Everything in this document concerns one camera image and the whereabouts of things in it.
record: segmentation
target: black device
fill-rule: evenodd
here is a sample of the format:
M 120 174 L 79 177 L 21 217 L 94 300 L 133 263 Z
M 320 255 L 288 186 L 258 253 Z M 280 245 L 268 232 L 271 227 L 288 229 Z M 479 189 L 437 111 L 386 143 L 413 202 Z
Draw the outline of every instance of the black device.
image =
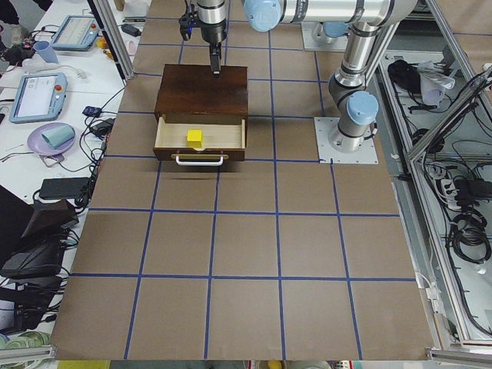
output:
M 31 206 L 0 185 L 0 267 L 26 243 L 77 223 L 75 208 L 66 200 Z
M 492 198 L 492 182 L 483 179 L 457 179 L 454 181 L 454 185 L 458 190 L 458 200 L 473 204 L 474 200 L 490 200 Z
M 101 113 L 102 113 L 102 109 L 97 108 L 95 106 L 86 106 L 82 111 L 82 114 L 85 115 L 86 117 L 95 117 L 95 118 L 99 118 L 101 116 Z
M 0 300 L 15 303 L 14 323 L 0 334 L 36 329 L 61 285 L 60 277 L 49 277 L 18 281 L 14 290 L 0 287 Z
M 102 139 L 107 134 L 111 133 L 113 129 L 113 124 L 115 123 L 114 118 L 105 119 L 96 125 L 89 127 L 89 131 L 94 135 Z
M 0 186 L 0 265 L 18 247 L 33 214 L 31 205 Z
M 141 35 L 141 31 L 133 25 L 122 25 L 121 30 L 130 36 L 138 37 Z
M 88 183 L 88 177 L 45 179 L 39 191 L 39 197 L 44 200 L 79 198 L 84 193 Z
M 14 254 L 0 269 L 4 278 L 52 277 L 60 273 L 65 249 L 61 238 L 46 238 L 33 248 Z
M 20 45 L 13 45 L 7 48 L 0 37 L 0 58 L 10 65 L 20 65 L 24 59 L 32 58 L 35 51 L 32 49 L 32 42 L 22 42 Z

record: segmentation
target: drawer handle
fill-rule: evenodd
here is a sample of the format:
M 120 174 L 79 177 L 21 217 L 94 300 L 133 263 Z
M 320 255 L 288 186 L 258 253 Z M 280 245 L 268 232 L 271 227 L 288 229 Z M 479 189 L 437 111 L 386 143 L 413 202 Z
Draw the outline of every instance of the drawer handle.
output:
M 224 164 L 224 156 L 221 155 L 219 161 L 181 161 L 179 155 L 176 155 L 176 164 L 178 165 L 200 165 L 202 167 L 220 167 Z

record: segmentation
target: light blue cup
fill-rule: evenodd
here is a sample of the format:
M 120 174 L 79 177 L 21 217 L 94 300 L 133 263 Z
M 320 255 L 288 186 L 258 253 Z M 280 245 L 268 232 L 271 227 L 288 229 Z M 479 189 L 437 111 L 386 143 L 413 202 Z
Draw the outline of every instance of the light blue cup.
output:
M 52 44 L 48 41 L 38 41 L 34 44 L 34 50 L 43 58 L 47 63 L 58 64 L 58 58 L 55 50 L 53 50 Z

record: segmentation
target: yellow object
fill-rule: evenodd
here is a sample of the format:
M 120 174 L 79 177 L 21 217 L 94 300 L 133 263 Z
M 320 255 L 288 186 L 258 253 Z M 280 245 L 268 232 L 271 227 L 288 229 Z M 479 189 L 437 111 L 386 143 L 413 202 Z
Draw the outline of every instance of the yellow object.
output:
M 268 369 L 282 369 L 282 363 L 278 360 L 269 360 L 267 365 Z
M 201 148 L 203 145 L 203 134 L 201 129 L 188 129 L 186 143 L 189 148 Z
M 103 360 L 60 361 L 58 369 L 109 369 L 110 363 Z
M 105 55 L 111 60 L 115 60 L 115 58 L 113 58 L 113 54 L 109 50 L 103 50 L 102 52 L 104 52 Z
M 104 37 L 98 38 L 95 44 L 98 48 L 108 48 L 108 43 L 106 42 L 106 39 Z

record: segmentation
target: white cable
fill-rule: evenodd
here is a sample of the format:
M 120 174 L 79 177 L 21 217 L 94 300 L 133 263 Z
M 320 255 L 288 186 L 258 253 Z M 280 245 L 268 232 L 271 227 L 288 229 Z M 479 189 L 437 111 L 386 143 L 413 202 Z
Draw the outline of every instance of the white cable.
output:
M 420 276 L 423 280 L 425 280 L 427 282 L 427 285 L 429 286 L 429 288 L 432 287 L 432 283 L 431 283 L 431 281 L 429 281 L 429 278 L 427 278 L 425 275 L 423 275 L 419 271 L 416 271 L 415 274 Z

